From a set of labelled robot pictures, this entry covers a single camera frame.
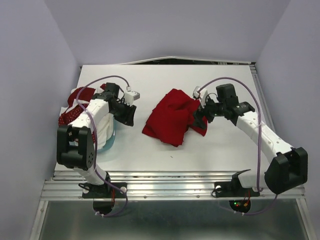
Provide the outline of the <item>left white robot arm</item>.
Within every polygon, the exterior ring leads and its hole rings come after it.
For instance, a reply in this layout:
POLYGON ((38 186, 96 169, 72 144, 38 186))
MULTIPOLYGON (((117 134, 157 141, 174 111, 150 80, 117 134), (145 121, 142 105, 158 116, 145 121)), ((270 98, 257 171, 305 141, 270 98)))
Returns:
POLYGON ((137 107, 134 101, 140 94, 127 86, 119 97, 119 85, 108 82, 93 92, 89 101, 75 99, 80 114, 57 129, 56 161, 78 172, 94 186, 100 197, 111 193, 109 175, 97 164, 97 152, 114 133, 114 121, 132 127, 137 107))

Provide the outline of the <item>plain red skirt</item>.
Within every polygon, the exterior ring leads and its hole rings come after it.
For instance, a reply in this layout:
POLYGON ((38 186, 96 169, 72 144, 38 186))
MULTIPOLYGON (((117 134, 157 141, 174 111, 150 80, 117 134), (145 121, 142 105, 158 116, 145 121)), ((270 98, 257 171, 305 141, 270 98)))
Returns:
POLYGON ((152 110, 142 133, 174 147, 183 144, 188 129, 193 129, 204 137, 207 130, 194 126, 193 113, 199 105, 199 100, 173 88, 152 110))

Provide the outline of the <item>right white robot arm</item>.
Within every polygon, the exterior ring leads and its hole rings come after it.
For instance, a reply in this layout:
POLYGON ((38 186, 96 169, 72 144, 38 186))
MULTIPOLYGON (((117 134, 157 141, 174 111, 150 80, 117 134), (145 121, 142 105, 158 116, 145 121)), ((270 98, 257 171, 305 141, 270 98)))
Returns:
POLYGON ((261 112, 248 102, 240 102, 233 84, 216 87, 217 100, 208 90, 197 86, 192 96, 199 101, 193 113, 196 127, 206 129, 216 117, 224 117, 245 133, 257 145, 257 170, 239 171, 230 182, 229 189, 242 195, 248 189, 264 189, 279 195, 303 185, 308 180, 308 153, 303 147, 293 147, 281 139, 263 121, 261 112))

